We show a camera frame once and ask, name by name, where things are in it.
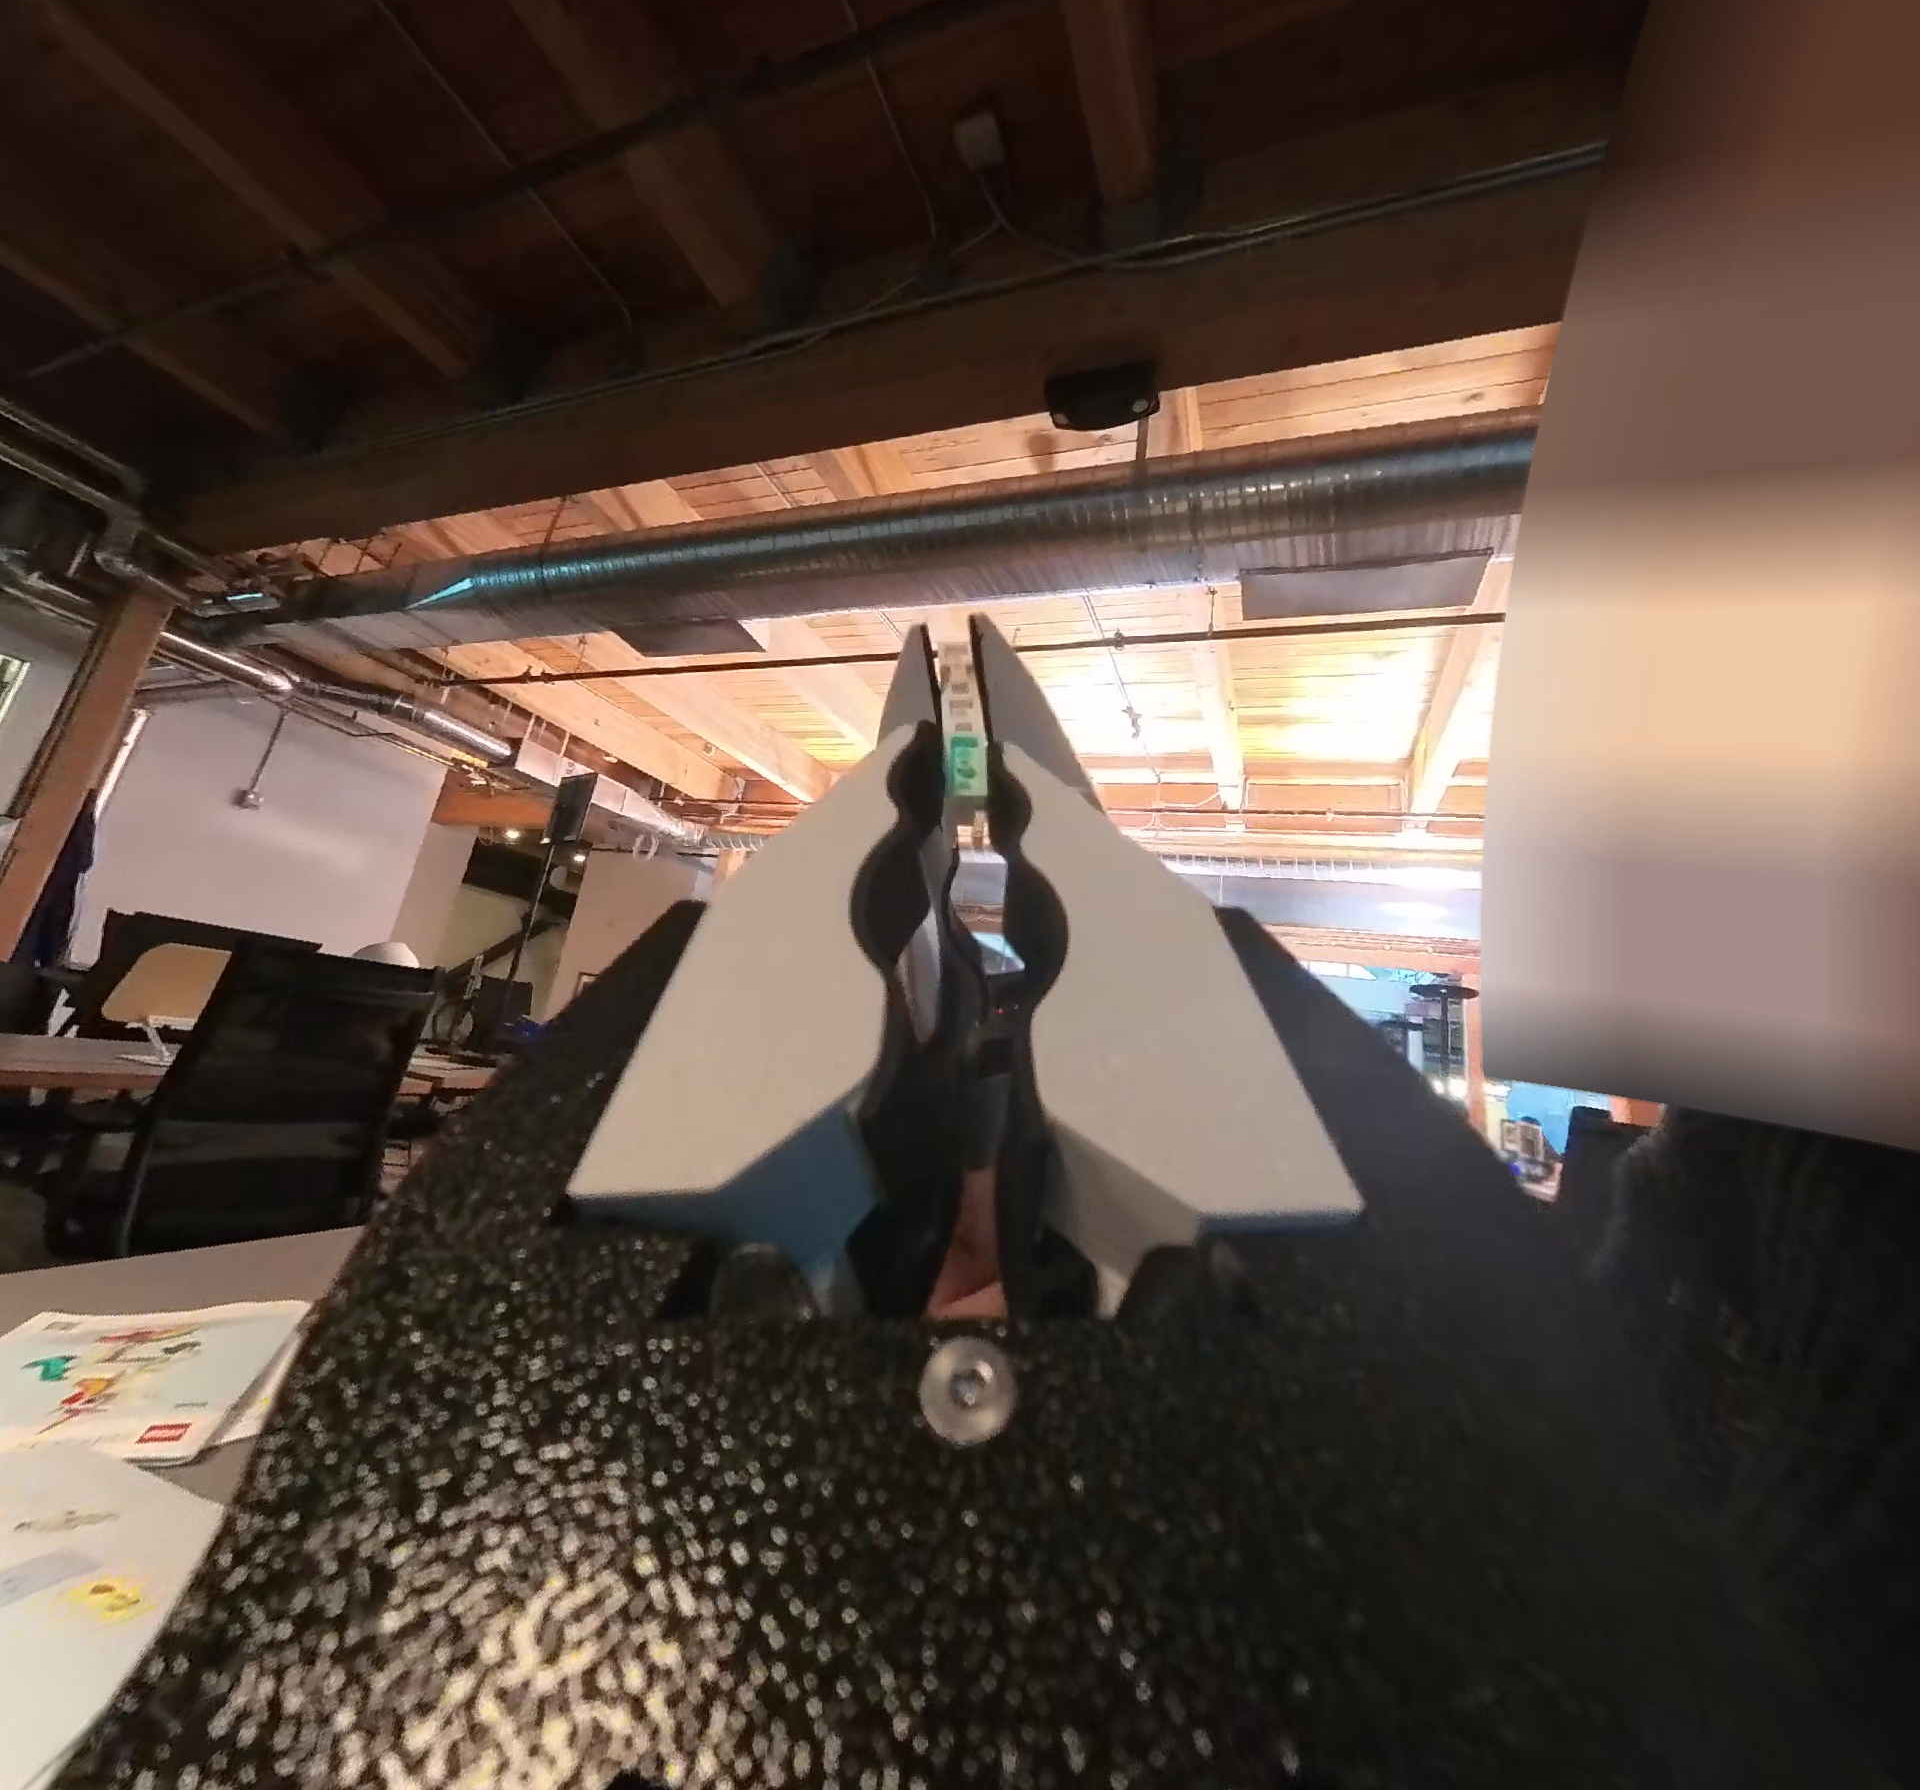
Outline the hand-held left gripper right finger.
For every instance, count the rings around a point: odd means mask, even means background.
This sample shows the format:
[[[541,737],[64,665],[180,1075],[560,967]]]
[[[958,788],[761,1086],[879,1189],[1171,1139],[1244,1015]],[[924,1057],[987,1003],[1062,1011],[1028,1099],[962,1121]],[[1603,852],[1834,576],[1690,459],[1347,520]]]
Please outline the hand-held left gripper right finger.
[[[994,1173],[1006,1311],[1111,1317],[1166,1253],[1357,1221],[1357,1180],[1213,908],[1106,815],[995,626],[971,618],[970,643],[1025,977]]]

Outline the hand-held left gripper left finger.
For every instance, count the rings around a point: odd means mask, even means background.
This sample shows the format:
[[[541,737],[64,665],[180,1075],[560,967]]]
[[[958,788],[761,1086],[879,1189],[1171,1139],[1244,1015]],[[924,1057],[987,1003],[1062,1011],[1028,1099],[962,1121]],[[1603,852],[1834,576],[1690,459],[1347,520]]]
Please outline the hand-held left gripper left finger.
[[[768,1248],[830,1313],[925,1313],[961,1200],[940,699],[915,626],[876,747],[698,915],[565,1187],[576,1220]]]

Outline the green and white lego piece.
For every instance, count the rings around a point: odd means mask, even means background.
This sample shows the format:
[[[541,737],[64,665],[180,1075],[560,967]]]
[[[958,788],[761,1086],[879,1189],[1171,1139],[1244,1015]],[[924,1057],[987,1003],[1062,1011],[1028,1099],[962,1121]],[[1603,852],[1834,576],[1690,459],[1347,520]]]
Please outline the green and white lego piece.
[[[990,723],[973,649],[957,634],[937,645],[943,707],[945,822],[962,852],[990,845]]]

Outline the lego instruction booklet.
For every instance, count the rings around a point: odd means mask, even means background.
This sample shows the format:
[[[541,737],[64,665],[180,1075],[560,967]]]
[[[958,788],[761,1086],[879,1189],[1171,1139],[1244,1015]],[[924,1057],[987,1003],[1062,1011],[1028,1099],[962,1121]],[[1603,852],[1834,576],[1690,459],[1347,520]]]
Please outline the lego instruction booklet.
[[[42,1313],[1,1337],[1,1449],[75,1444],[132,1465],[189,1465],[258,1433],[311,1305]]]

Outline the black mesh office chair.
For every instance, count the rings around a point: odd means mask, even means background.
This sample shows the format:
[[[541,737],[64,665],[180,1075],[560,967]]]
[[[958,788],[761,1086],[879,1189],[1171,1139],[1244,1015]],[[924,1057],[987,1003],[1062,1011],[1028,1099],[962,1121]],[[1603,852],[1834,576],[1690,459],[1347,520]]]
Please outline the black mesh office chair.
[[[243,944],[150,1094],[81,1103],[46,1203],[61,1261],[359,1227],[435,969]]]

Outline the bent wood board stand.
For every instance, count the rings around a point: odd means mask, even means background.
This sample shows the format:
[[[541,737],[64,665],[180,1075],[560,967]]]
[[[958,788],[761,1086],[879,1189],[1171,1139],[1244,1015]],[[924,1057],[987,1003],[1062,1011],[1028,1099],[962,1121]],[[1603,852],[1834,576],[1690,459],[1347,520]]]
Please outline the bent wood board stand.
[[[167,1068],[204,1015],[230,962],[229,949],[160,942],[132,962],[99,1008],[99,1023],[132,1040],[121,1058]]]

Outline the person's black shirt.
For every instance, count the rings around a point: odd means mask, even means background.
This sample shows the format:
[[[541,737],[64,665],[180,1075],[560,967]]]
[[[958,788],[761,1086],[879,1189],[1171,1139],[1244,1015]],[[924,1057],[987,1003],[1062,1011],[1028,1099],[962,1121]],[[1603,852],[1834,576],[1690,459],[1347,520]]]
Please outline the person's black shirt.
[[[1874,1777],[1915,1786],[1915,1154],[1578,1105],[1549,1223]]]

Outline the black ceiling device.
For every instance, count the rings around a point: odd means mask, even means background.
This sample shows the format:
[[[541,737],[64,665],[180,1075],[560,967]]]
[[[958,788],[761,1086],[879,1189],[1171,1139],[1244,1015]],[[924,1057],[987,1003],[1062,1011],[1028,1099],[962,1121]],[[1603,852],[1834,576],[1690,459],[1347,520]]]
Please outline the black ceiling device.
[[[1158,409],[1158,366],[1155,360],[1094,364],[1044,380],[1044,411],[1060,431],[1108,433],[1133,429],[1157,416]]]

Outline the wooden table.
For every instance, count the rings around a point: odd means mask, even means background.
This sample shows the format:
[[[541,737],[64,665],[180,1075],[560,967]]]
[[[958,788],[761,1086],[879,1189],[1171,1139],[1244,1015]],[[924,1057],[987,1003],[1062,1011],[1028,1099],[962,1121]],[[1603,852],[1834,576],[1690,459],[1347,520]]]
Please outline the wooden table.
[[[177,1054],[167,1040],[3,1033],[1,1094],[143,1095],[163,1084]]]

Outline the blue hanging jacket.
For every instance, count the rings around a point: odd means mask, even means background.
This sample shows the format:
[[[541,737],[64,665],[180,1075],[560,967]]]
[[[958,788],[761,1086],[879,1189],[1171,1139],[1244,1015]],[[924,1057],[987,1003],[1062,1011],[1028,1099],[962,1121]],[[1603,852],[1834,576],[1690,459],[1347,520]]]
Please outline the blue hanging jacket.
[[[81,896],[95,864],[97,839],[99,795],[88,793],[13,948],[13,963],[40,969],[66,962]]]

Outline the white paper instruction sheet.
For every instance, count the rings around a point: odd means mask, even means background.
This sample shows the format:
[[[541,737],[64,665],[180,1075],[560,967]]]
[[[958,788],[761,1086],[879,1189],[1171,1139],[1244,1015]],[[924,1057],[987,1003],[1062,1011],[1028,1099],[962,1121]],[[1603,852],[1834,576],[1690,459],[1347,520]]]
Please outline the white paper instruction sheet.
[[[222,1505],[76,1444],[1,1458],[1,1785],[46,1786],[150,1648]]]

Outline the silver ventilation duct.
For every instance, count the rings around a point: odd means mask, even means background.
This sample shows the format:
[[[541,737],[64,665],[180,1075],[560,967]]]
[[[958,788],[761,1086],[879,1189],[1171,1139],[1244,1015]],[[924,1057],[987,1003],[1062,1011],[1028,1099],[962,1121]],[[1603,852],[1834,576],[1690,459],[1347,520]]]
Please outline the silver ventilation duct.
[[[1488,556],[1539,427],[1505,411],[302,577],[204,623],[497,642]]]

